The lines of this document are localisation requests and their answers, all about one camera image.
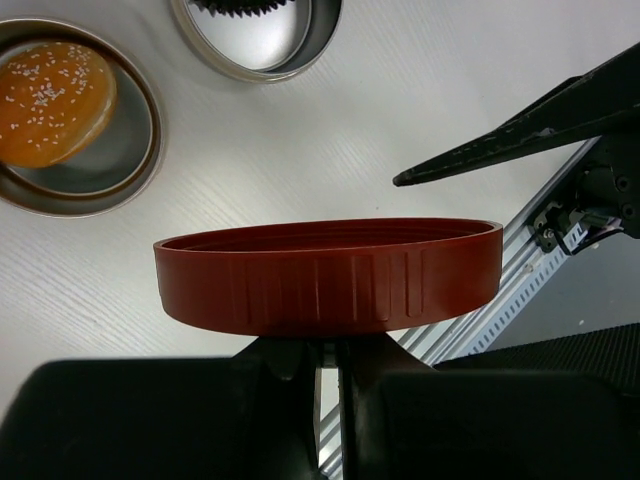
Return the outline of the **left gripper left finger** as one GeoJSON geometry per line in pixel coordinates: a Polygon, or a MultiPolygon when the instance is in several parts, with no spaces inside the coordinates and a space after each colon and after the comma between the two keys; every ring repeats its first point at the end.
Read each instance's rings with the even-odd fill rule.
{"type": "Polygon", "coordinates": [[[315,479],[319,360],[258,339],[229,358],[37,368],[1,425],[5,479],[315,479]]]}

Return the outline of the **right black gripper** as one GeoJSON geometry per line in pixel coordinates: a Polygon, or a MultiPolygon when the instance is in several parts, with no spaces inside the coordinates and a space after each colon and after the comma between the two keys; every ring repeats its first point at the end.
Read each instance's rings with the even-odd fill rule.
{"type": "Polygon", "coordinates": [[[576,163],[575,211],[588,240],[639,238],[639,46],[571,77],[489,133],[393,178],[429,183],[585,142],[576,163]]]}

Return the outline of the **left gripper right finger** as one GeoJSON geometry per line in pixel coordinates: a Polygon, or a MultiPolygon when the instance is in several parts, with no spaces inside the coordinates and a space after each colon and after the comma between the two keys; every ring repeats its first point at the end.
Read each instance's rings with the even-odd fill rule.
{"type": "Polygon", "coordinates": [[[639,328],[426,366],[387,335],[337,348],[348,479],[635,479],[639,328]]]}

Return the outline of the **black spiky food piece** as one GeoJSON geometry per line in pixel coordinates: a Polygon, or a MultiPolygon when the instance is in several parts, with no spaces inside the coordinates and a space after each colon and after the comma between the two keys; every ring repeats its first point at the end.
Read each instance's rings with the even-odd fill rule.
{"type": "Polygon", "coordinates": [[[261,16],[286,6],[289,0],[193,0],[201,11],[212,16],[261,16]]]}

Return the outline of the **orange sesame bun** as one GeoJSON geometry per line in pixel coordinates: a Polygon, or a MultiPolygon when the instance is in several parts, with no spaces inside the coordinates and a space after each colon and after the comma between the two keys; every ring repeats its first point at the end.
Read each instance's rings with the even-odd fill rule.
{"type": "Polygon", "coordinates": [[[61,40],[1,56],[1,162],[47,168],[87,147],[115,111],[117,80],[95,50],[61,40]]]}

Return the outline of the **red lunch box container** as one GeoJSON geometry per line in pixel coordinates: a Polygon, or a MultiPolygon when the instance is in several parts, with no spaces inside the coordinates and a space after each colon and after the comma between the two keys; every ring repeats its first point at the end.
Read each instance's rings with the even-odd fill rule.
{"type": "Polygon", "coordinates": [[[46,169],[1,167],[1,201],[54,217],[85,217],[113,210],[138,195],[159,169],[165,118],[159,94],[137,59],[108,38],[60,19],[1,21],[1,58],[46,40],[87,45],[110,63],[117,103],[107,128],[88,147],[46,169]]]}

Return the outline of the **red lunch box lid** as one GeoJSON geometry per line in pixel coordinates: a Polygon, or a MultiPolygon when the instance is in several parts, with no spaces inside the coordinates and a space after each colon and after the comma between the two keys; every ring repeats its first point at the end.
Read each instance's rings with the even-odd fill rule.
{"type": "Polygon", "coordinates": [[[451,218],[302,222],[170,238],[154,254],[162,307],[186,325],[246,336],[363,335],[490,302],[503,229],[451,218]]]}

